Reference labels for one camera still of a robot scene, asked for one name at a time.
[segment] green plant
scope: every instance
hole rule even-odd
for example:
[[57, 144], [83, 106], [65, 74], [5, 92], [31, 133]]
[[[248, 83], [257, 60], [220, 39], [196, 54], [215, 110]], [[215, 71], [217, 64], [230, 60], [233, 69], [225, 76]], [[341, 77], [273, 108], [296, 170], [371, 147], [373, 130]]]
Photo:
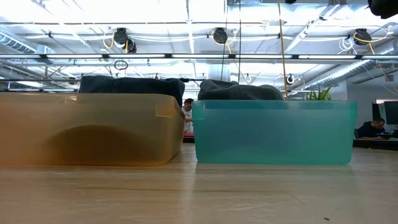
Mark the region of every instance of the green plant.
[[307, 100], [331, 100], [330, 86], [326, 90], [320, 90], [318, 87], [318, 94], [315, 91], [311, 91], [307, 95]]

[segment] table surface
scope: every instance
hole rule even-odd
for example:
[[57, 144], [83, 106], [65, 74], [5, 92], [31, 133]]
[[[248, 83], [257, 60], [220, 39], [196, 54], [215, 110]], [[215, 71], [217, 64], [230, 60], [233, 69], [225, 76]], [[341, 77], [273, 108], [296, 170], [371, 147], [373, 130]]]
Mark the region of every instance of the table surface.
[[348, 166], [0, 168], [0, 223], [397, 223], [398, 152]]

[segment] person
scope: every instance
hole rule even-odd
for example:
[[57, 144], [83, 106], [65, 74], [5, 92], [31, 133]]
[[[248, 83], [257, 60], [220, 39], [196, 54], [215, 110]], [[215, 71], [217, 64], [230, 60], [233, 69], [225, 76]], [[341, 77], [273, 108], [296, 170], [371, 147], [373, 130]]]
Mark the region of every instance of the person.
[[185, 128], [184, 131], [186, 133], [193, 132], [193, 120], [192, 120], [192, 102], [193, 99], [189, 98], [184, 101], [184, 105], [182, 106], [182, 112], [185, 115]]
[[365, 122], [362, 127], [358, 129], [358, 137], [363, 139], [383, 139], [377, 134], [385, 132], [383, 126], [386, 122], [382, 118], [374, 119], [373, 121]]

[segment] teal plastic bin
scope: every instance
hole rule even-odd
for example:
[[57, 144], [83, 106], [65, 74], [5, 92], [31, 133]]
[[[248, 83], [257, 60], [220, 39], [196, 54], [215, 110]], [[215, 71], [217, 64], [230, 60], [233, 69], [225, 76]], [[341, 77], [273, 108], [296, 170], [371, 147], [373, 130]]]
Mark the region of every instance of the teal plastic bin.
[[198, 162], [347, 164], [356, 102], [200, 100], [193, 103]]

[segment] translucent container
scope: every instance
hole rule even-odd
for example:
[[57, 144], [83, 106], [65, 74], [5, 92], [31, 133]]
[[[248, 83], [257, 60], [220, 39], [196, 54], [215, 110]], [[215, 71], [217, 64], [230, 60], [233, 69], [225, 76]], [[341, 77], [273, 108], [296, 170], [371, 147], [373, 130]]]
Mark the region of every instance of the translucent container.
[[198, 162], [347, 164], [356, 102], [201, 100], [193, 103]]
[[158, 166], [182, 145], [172, 96], [0, 94], [0, 165]]

